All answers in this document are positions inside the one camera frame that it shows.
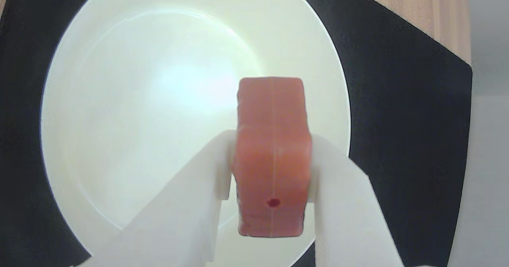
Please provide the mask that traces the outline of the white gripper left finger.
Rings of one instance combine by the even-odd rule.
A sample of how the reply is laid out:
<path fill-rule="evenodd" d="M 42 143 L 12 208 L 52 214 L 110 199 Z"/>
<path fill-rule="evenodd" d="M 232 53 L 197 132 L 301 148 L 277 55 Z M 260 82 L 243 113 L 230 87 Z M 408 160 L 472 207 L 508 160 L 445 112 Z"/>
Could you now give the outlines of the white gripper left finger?
<path fill-rule="evenodd" d="M 234 130 L 213 138 L 82 266 L 204 267 L 213 261 L 235 142 Z"/>

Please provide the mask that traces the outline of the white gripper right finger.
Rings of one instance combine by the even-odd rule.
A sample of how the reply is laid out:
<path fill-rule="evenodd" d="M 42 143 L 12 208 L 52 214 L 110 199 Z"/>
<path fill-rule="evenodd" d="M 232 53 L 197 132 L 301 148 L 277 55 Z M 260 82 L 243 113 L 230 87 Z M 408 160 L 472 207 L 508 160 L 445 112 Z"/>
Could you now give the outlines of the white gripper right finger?
<path fill-rule="evenodd" d="M 402 267 L 367 174 L 329 140 L 312 141 L 316 266 Z"/>

